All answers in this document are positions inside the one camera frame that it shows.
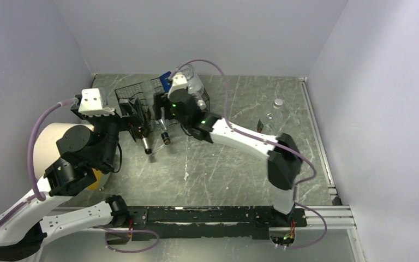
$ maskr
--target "cable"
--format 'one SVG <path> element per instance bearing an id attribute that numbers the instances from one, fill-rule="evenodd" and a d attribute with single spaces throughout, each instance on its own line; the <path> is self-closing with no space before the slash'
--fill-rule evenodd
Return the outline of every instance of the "cable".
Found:
<path id="1" fill-rule="evenodd" d="M 258 138 L 257 136 L 254 136 L 254 135 L 245 133 L 245 132 L 243 132 L 241 130 L 238 130 L 238 129 L 232 127 L 232 124 L 229 121 L 228 112 L 227 112 L 228 111 L 228 104 L 229 104 L 229 84 L 228 84 L 227 76 L 224 74 L 224 72 L 222 71 L 222 69 L 218 65 L 216 65 L 215 63 L 213 63 L 213 62 L 211 62 L 209 60 L 206 60 L 206 59 L 193 59 L 193 60 L 187 61 L 187 62 L 183 63 L 181 66 L 179 66 L 174 72 L 171 73 L 171 75 L 169 76 L 169 78 L 172 78 L 182 67 L 184 67 L 185 65 L 187 65 L 189 63 L 192 63 L 192 62 L 205 62 L 205 63 L 211 64 L 222 75 L 223 81 L 224 81 L 224 85 L 225 85 L 224 120 L 225 120 L 226 124 L 229 126 L 229 128 L 232 131 L 237 132 L 238 134 L 244 135 L 246 137 L 249 137 L 249 138 L 252 138 L 252 139 L 261 141 L 263 143 L 268 143 L 270 145 L 273 145 L 273 146 L 276 146 L 276 147 L 280 147 L 281 149 L 286 150 L 287 152 L 290 152 L 293 155 L 297 156 L 298 158 L 300 158 L 301 160 L 303 160 L 304 162 L 306 162 L 311 167 L 313 174 L 310 177 L 303 178 L 303 179 L 301 179 L 301 180 L 299 180 L 298 182 L 295 183 L 295 185 L 293 187 L 293 200 L 294 200 L 294 203 L 296 205 L 298 205 L 298 206 L 300 206 L 300 207 L 302 207 L 304 209 L 307 209 L 309 211 L 314 212 L 315 214 L 317 214 L 317 216 L 319 216 L 320 219 L 322 219 L 322 221 L 324 222 L 324 233 L 322 233 L 322 235 L 318 239 L 312 241 L 311 243 L 308 243 L 308 244 L 305 244 L 305 245 L 300 245 L 300 246 L 288 247 L 288 249 L 298 249 L 298 248 L 309 247 L 309 246 L 314 245 L 317 242 L 321 241 L 325 237 L 325 235 L 327 234 L 327 223 L 326 223 L 325 219 L 317 211 L 315 211 L 313 209 L 310 209 L 309 207 L 304 206 L 304 205 L 302 205 L 302 204 L 300 204 L 300 203 L 298 203 L 298 202 L 295 201 L 298 184 L 303 183 L 303 182 L 306 182 L 306 181 L 309 181 L 309 180 L 312 180 L 312 179 L 314 179 L 317 176 L 317 171 L 316 171 L 313 163 L 311 161 L 309 161 L 309 159 L 307 159 L 306 157 L 304 157 L 303 155 L 301 155 L 299 152 L 296 152 L 295 150 L 293 150 L 291 148 L 288 148 L 288 147 L 286 147 L 284 145 L 281 145 L 279 143 L 276 143 L 276 142 L 272 142 L 272 141 L 269 141 L 269 140 L 263 140 L 262 138 Z"/>
<path id="2" fill-rule="evenodd" d="M 130 218 L 130 219 L 129 219 L 129 230 L 131 230 L 131 232 L 128 234 L 129 238 L 131 238 L 131 237 L 133 236 L 133 231 L 132 231 L 132 229 L 133 229 L 133 219 L 132 219 L 132 218 Z"/>
<path id="3" fill-rule="evenodd" d="M 72 105 L 77 102 L 78 102 L 77 98 L 70 98 L 70 99 L 66 99 L 64 101 L 58 102 L 57 104 L 47 109 L 36 121 L 36 124 L 34 125 L 33 130 L 31 131 L 31 135 L 29 136 L 28 152 L 27 152 L 29 182 L 31 183 L 31 189 L 33 190 L 34 195 L 36 196 L 36 198 L 38 198 L 39 201 L 46 200 L 46 196 L 41 194 L 41 192 L 38 189 L 38 180 L 36 179 L 36 175 L 34 173 L 34 163 L 33 163 L 34 144 L 36 144 L 36 139 L 38 136 L 39 128 L 43 124 L 44 119 L 46 119 L 46 117 L 50 113 L 54 112 L 57 108 L 61 108 L 62 106 L 65 106 L 65 105 Z"/>
<path id="4" fill-rule="evenodd" d="M 184 133 L 188 136 L 191 136 L 191 134 L 189 134 L 189 132 L 184 128 L 184 126 L 181 124 L 181 129 L 182 131 L 184 131 Z"/>
<path id="5" fill-rule="evenodd" d="M 30 203 L 33 199 L 36 198 L 36 195 L 31 195 L 29 197 L 27 197 L 25 200 L 21 201 L 20 203 L 18 203 L 18 205 L 14 206 L 13 209 L 11 209 L 9 212 L 7 212 L 7 214 L 5 214 L 1 220 L 0 220 L 0 227 L 9 220 L 9 218 L 13 217 L 15 213 L 17 213 L 18 210 L 20 210 L 22 207 L 24 207 L 26 204 Z"/>
<path id="6" fill-rule="evenodd" d="M 151 244 L 150 246 L 148 246 L 146 248 L 143 248 L 143 249 L 140 249 L 140 250 L 121 250 L 121 249 L 113 248 L 113 247 L 111 247 L 108 244 L 107 233 L 105 233 L 105 236 L 104 236 L 105 247 L 108 248 L 109 250 L 114 251 L 114 252 L 119 252 L 119 253 L 140 253 L 140 252 L 144 252 L 144 251 L 147 251 L 147 250 L 150 250 L 150 249 L 154 248 L 160 242 L 160 236 L 158 235 L 158 233 L 156 233 L 155 231 L 147 230 L 147 229 L 116 230 L 116 229 L 106 228 L 106 227 L 103 227 L 101 225 L 97 226 L 96 228 L 100 228 L 100 229 L 103 229 L 105 231 L 112 232 L 112 233 L 132 233 L 132 232 L 134 232 L 134 233 L 148 233 L 148 234 L 152 234 L 152 235 L 154 235 L 154 236 L 157 237 L 157 240 L 155 241 L 155 243 Z"/>
<path id="7" fill-rule="evenodd" d="M 116 146 L 118 147 L 119 150 L 119 168 L 116 171 L 113 171 L 112 173 L 118 173 L 121 170 L 121 165 L 123 164 L 123 150 L 121 149 L 121 146 L 118 144 L 116 144 Z"/>
<path id="8" fill-rule="evenodd" d="M 119 237 L 120 239 L 130 239 L 131 238 L 130 236 L 122 236 L 122 235 L 118 235 L 118 234 L 115 234 L 115 233 L 106 233 L 106 234 L 110 234 L 112 236 Z"/>

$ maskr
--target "metal wire rack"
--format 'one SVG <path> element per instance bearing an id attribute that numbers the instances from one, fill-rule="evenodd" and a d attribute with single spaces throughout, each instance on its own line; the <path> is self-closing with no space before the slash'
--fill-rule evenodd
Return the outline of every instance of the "metal wire rack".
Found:
<path id="1" fill-rule="evenodd" d="M 123 86 L 115 90 L 116 99 L 127 99 L 133 100 L 139 99 L 142 104 L 142 110 L 147 112 L 153 106 L 153 99 L 151 99 L 157 93 L 165 93 L 163 85 L 161 84 L 160 78 L 150 79 L 144 82 Z M 208 111 L 210 110 L 210 97 L 206 90 L 203 90 L 203 99 L 207 105 Z"/>

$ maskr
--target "dark marble surface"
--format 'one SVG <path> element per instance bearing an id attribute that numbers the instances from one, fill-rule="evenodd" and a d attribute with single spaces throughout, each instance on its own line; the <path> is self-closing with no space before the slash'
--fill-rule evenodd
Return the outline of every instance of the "dark marble surface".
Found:
<path id="1" fill-rule="evenodd" d="M 93 87 L 106 89 L 111 106 L 117 107 L 114 89 L 156 77 L 155 75 L 97 75 Z M 211 111 L 222 114 L 224 85 L 221 76 L 200 76 L 211 99 Z M 316 166 L 315 179 L 299 186 L 298 201 L 306 205 L 331 205 L 321 168 L 313 127 L 297 78 L 229 76 L 229 114 L 233 123 L 254 130 L 259 114 L 275 98 L 285 101 L 282 131 L 290 134 L 301 153 Z M 151 139 L 153 153 L 145 155 L 127 132 L 120 134 L 123 166 L 111 174 L 103 191 L 86 190 L 65 203 L 89 206 L 108 195 L 121 195 L 128 205 L 271 205 L 266 163 L 231 147 L 209 144 L 186 136 L 179 125 L 170 127 L 171 145 L 159 132 Z M 310 176 L 303 164 L 300 178 Z"/>

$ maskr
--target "small bottle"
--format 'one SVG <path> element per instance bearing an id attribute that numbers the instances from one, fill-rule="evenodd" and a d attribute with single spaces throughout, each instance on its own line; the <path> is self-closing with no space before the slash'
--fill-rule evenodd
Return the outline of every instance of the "small bottle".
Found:
<path id="1" fill-rule="evenodd" d="M 186 64 L 181 68 L 180 72 L 187 79 L 189 94 L 195 98 L 195 101 L 200 110 L 205 109 L 206 103 L 202 97 L 205 88 L 203 87 L 203 83 L 201 82 L 199 76 L 195 73 L 194 67 L 191 64 Z"/>
<path id="2" fill-rule="evenodd" d="M 153 115 L 153 97 L 155 95 L 155 88 L 151 80 L 146 80 L 140 83 L 140 89 L 142 90 L 143 97 L 147 101 L 150 113 Z"/>
<path id="3" fill-rule="evenodd" d="M 256 126 L 258 133 L 277 135 L 280 132 L 283 125 L 282 105 L 283 100 L 277 98 L 274 100 L 273 106 L 261 114 Z"/>

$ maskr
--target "blue object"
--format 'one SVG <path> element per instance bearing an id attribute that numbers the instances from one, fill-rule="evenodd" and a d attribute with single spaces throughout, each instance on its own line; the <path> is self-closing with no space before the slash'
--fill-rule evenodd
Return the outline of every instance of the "blue object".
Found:
<path id="1" fill-rule="evenodd" d="M 167 79 L 170 75 L 171 71 L 168 71 L 160 76 L 160 81 L 163 85 L 163 89 L 165 90 L 165 92 L 169 92 L 169 89 L 171 89 L 171 81 Z"/>

